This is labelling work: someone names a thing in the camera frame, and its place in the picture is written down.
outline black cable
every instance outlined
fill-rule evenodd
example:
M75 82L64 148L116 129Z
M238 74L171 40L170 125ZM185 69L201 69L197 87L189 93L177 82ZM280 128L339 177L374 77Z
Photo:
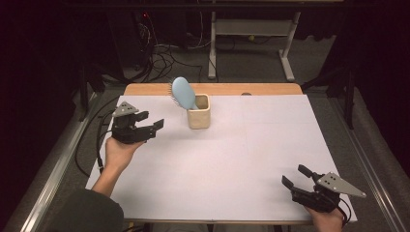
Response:
M93 122L93 120L99 115L99 113L110 103L114 102L116 99L118 99L120 96L115 97L114 99L108 101L106 104L104 104L97 112L96 114L90 119L90 121L88 122L87 126L85 127L84 131L82 132L82 135L79 137L78 143L75 146L75 151L74 151L74 161L75 161L75 165L78 168L78 170L84 174L86 177L90 178L90 174L88 174L86 171L84 171L84 169L82 169L82 167L79 165L78 163L78 148L82 142L82 139L84 137L84 134L86 133L86 131L88 130L88 128L90 127L91 123Z
M337 206L337 209L343 214L343 222L341 223L341 228L343 228L344 225L348 222L347 215L339 206Z
M217 67L215 67L214 62L212 62L211 58L208 57L209 63L214 67L215 70L215 78L217 79L217 83L220 83L220 77L218 76Z
M201 78L201 73L202 73L202 66L199 66L199 65L188 65L188 64L185 64L185 63L182 63L182 62L179 62L179 61L177 61L177 59L175 59L175 57L172 55L172 51L171 51L171 49L169 49L169 56L172 58L172 60L175 62L175 63L177 63L177 64L180 64L180 65L183 65L183 66L187 66L187 67L193 67L193 68L199 68L199 74L198 74L198 80L200 81L200 78Z
M165 44L158 44L157 47L165 47L166 50L161 52L161 53L165 53L171 48L171 45L168 44L168 46L165 46Z
M109 115L111 115L114 112L114 110L109 110L100 120L100 124L98 127L98 131L97 131L97 141L96 141L96 152L97 152L97 163L99 165L99 170L100 173L103 173L103 160L102 160L102 156L100 154L100 140L101 140L101 133L102 133L102 127L103 127L103 122L105 121L106 117L108 117Z
M146 75L149 75L151 73L152 68L153 66L152 66L151 60L148 59L147 65L144 66L143 70L140 73L136 74L135 76L131 77L130 80L132 82L135 82L137 79L140 79Z
M149 58L149 63L150 63L150 65L152 66L151 71L155 68L155 65L154 65L153 57L152 57L152 56L153 56L153 55L151 54L151 56L150 56L150 58ZM146 75L144 76L144 78L141 80L141 83L146 82L146 80L148 79L148 77L150 76L150 74L151 74L151 72L148 73L148 74L146 74Z
M347 202L343 199L340 198L341 201L343 201L343 203L346 205L347 209L349 210L349 217L347 218L346 223L348 223L350 221L350 218L352 217L352 210L350 209L350 206L347 204Z
M347 206L347 208L349 209L349 213L350 213L350 216L347 217L346 213L344 213L344 211L338 206L338 204L337 204L334 200L332 200L332 198L330 198L329 196L327 196L327 195L324 194L323 192L319 192L319 194L320 194L321 196L323 196L324 198L326 198L328 201L332 202L332 204L333 204L334 206L336 206L336 208L343 214L343 221L342 221L342 224L341 224L341 227L343 228L343 226L344 226L347 222L349 222L349 220L350 220L350 216L351 216L351 214L352 214L352 212L350 211L350 207Z
M174 64L173 62L171 62L171 61L165 59L165 57L163 57L162 54L157 54L157 55L160 56L162 59L156 60L156 61L154 62L154 65L155 65L156 63L160 62L160 61L163 61L164 66L163 66L163 67L155 67L155 70L156 70L156 71L158 71L158 69L161 69L161 70L162 70L161 72L163 72L163 70L168 69L169 67L171 67L171 69L172 69L172 65Z
M162 58L162 60L164 60L163 56L161 56L160 54L156 53L156 55L157 55L157 56L160 56L160 57ZM156 63L159 62L160 60L153 61L153 54L151 54L150 63L152 64L152 67L153 67L152 70L157 71L157 67L156 67L155 65L156 65ZM148 83L148 82L149 82L150 74L146 75L146 76L144 77L144 79L142 79L141 83Z
M158 70L157 70L157 69L159 69L159 68L153 69L154 71L158 72L157 76L155 76L155 77L153 77L153 78L151 78L151 79L147 79L146 82L152 82L152 81L154 81L154 80L156 80L156 79L163 78L163 77L167 76L167 75L172 71L173 62L170 62L170 61L166 60L166 59L162 56L162 54L157 54L157 55L160 56L162 59L156 60L154 63L157 63L157 62L159 62L159 61L163 61L163 62L164 62L164 67L161 68L161 71L158 71ZM165 70L167 70L167 69L169 69L168 72L167 72L166 74L162 74L162 73L163 73Z

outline wire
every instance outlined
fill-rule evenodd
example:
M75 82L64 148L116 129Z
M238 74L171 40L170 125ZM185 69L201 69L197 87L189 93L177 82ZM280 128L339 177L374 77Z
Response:
M212 62L211 58L208 58L209 63L214 67L215 70L215 78L217 79L217 83L220 83L220 77L218 76L217 67L215 67L214 62Z
M179 62L175 59L175 57L172 55L171 49L169 49L169 56L173 59L173 61L177 64L183 65L183 66L187 66L187 67L194 67L194 68L199 68L199 74L198 74L198 82L200 82L200 77L201 77L201 73L202 73L202 66L200 65L188 65L182 62Z
M103 128L103 122L105 121L106 117L108 117L109 115L111 115L114 112L114 110L109 110L100 120L100 124L99 124L99 128L97 131L97 141L96 141L96 152L97 152L97 163L99 165L99 170L100 173L103 173L103 160L102 160L102 156L100 154L100 141L101 141L101 133L102 133L102 128Z
M339 210L341 211L341 213L346 217L346 218L345 218L345 221L344 221L344 223L343 223L343 226L344 226L345 224L347 224L347 223L350 221L350 218L352 217L352 210L350 209L350 206L347 204L347 202L346 202L345 200L343 200L343 199L341 199L341 198L340 198L340 200L343 201L343 203L346 205L347 209L349 210L349 217L346 217L346 213L344 213L344 211L341 210L341 208L339 208Z
M146 14L147 14L147 17L148 17L148 19L150 20L150 23L151 23L151 28L152 28L152 30L153 30L153 35L154 35L155 43L156 43L156 45L158 45L157 35L156 35L156 33L155 33L153 21L151 20L150 15L149 15L148 13L146 13Z
M140 38L141 38L141 39L146 38L146 40L147 40L146 44L144 45L144 47L147 47L147 46L150 44L150 41L151 41L151 32L150 32L150 29L148 29L148 27L145 26L145 25L142 24L142 23L138 23L137 25L138 25L138 30L139 30Z
M171 62L171 61L166 60L166 59L162 56L162 54L157 54L157 56L160 56L162 59L156 60L156 61L154 62L154 64L157 63L157 62L159 62L159 61L163 61L163 62L164 62L164 67L161 68L161 69L160 69L160 68L154 68L153 70L156 71L156 72L158 72L157 76L153 77L152 79L148 79L148 77L147 77L147 78L144 79L144 82L152 82L152 81L154 81L154 80L163 78L163 77L167 76L167 75L171 72L171 70L172 70L172 65L173 65L173 61Z
M202 12L199 12L199 16L200 16L200 18L201 18L201 37L199 38L198 45L195 46L195 47L193 47L193 48L196 48L196 47L200 47L200 46L201 46L202 37L203 37L203 34L204 34L204 22L203 22Z
M84 134L86 133L86 131L89 129L91 123L93 122L93 120L99 115L99 113L110 103L114 102L116 99L118 99L120 96L115 97L114 99L108 101L106 104L104 104L97 112L96 114L90 119L90 121L88 122L87 126L85 127L84 131L82 132L82 135L79 137L78 143L75 147L75 151L74 151L74 161L75 161L75 165L78 168L78 170L84 174L86 177L90 178L90 174L88 174L86 171L84 171L84 169L79 165L78 162L78 148L81 145L82 139L84 137Z

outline white paper sheet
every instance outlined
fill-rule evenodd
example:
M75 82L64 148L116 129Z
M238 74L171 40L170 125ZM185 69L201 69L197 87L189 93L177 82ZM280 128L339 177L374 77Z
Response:
M300 173L337 169L308 98L212 96L211 126L188 127L186 110L167 96L123 96L149 118L164 119L157 137L140 147L120 177L112 199L126 218L195 221L308 221L303 206L281 183L312 191ZM87 187L99 176L95 165ZM343 199L350 201L346 195ZM352 209L351 221L357 220Z

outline hand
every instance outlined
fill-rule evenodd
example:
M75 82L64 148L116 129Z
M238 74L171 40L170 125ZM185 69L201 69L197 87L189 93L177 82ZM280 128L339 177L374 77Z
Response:
M319 213L309 207L305 209L311 214L313 224L318 232L339 232L343 221L343 214L334 209L330 213Z
M105 169L92 190L110 196L121 173L132 160L133 153L144 142L124 144L113 137L105 142Z
M105 170L122 173L132 160L133 153L144 142L124 144L113 137L105 142Z

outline human hand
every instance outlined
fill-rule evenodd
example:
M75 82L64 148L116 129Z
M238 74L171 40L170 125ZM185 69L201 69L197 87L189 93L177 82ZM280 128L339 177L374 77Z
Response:
M334 209L330 213L320 213L306 206L305 209L310 213L318 232L341 231L343 214L338 209Z
M133 144L124 144L113 137L105 142L105 168L117 173L122 173L132 160L135 150L144 144L144 141Z

